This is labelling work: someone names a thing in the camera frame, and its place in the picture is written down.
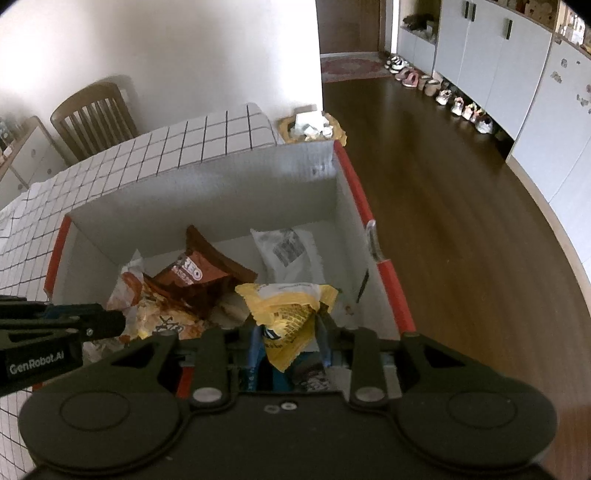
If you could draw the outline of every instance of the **wooden chair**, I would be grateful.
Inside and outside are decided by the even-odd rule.
[[[51,123],[78,161],[138,136],[121,92],[111,82],[76,92],[51,114]]]

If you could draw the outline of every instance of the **baseboard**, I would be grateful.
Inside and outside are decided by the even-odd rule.
[[[583,297],[585,299],[585,303],[587,304],[587,308],[589,309],[589,313],[591,314],[591,281],[587,276],[587,272],[581,262],[579,255],[577,254],[576,250],[572,242],[570,241],[569,236],[566,234],[562,223],[552,210],[552,207],[548,203],[548,201],[544,198],[538,187],[535,185],[533,180],[531,180],[530,176],[527,172],[523,169],[523,167],[519,164],[519,162],[515,159],[513,155],[509,155],[507,157],[507,166],[513,171],[515,176],[521,181],[525,189],[534,199],[536,205],[546,218],[546,221],[550,225],[550,228],[554,232],[556,236],[556,240],[562,247],[566,259],[569,261],[570,268],[573,269],[573,273],[575,278],[577,279],[577,283],[579,284],[579,288],[583,293]]]

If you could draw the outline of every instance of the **snack wrapper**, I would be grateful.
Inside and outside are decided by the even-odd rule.
[[[314,338],[315,313],[320,304],[330,312],[338,291],[313,283],[243,284],[236,287],[258,325],[264,325],[267,358],[285,372]]]

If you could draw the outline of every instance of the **sneaker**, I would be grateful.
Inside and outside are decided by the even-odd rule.
[[[464,117],[466,120],[470,120],[476,110],[478,110],[478,105],[475,103],[471,103],[466,108],[464,108],[464,113],[462,113],[462,117]]]
[[[442,90],[441,92],[439,92],[439,95],[437,95],[437,98],[435,98],[436,102],[439,105],[447,105],[447,103],[449,102],[449,99],[452,97],[452,91],[451,90]]]
[[[495,129],[495,123],[492,118],[488,115],[484,115],[480,120],[476,122],[476,129],[481,134],[491,134]]]
[[[486,112],[482,108],[475,110],[472,114],[472,117],[470,118],[470,122],[476,125],[476,122],[480,120],[485,114]]]
[[[460,116],[463,111],[464,111],[464,99],[462,97],[456,97],[456,99],[453,101],[452,113],[454,115]]]
[[[400,72],[400,70],[402,70],[403,68],[406,68],[406,67],[408,67],[408,62],[406,60],[396,59],[390,65],[390,72],[391,73]]]

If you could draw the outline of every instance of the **white cabinet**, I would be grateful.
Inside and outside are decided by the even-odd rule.
[[[551,201],[591,137],[591,60],[552,42],[548,65],[513,156]]]
[[[465,0],[441,2],[435,70],[455,84],[462,69],[471,11],[470,2]]]
[[[488,0],[474,0],[462,60],[460,87],[479,105],[485,105],[505,41],[507,10]]]
[[[417,44],[417,36],[404,28],[398,30],[398,55],[406,61],[414,63],[414,49]]]
[[[397,53],[419,70],[433,72],[435,45],[402,27],[398,29]]]
[[[552,33],[522,16],[504,11],[506,36],[485,109],[517,138],[550,48]]]
[[[0,209],[4,208],[27,188],[21,180],[8,168],[0,180]]]
[[[31,183],[33,174],[50,145],[41,127],[36,127],[16,154],[11,167],[25,183]]]
[[[68,168],[68,165],[66,165],[64,159],[53,147],[53,145],[50,145],[43,155],[41,162],[35,169],[35,173],[33,174],[29,184],[38,181],[46,181],[47,179],[50,179],[56,175],[59,171],[65,170],[66,168]]]
[[[417,38],[417,44],[414,47],[414,66],[431,75],[434,59],[435,45],[422,38]]]

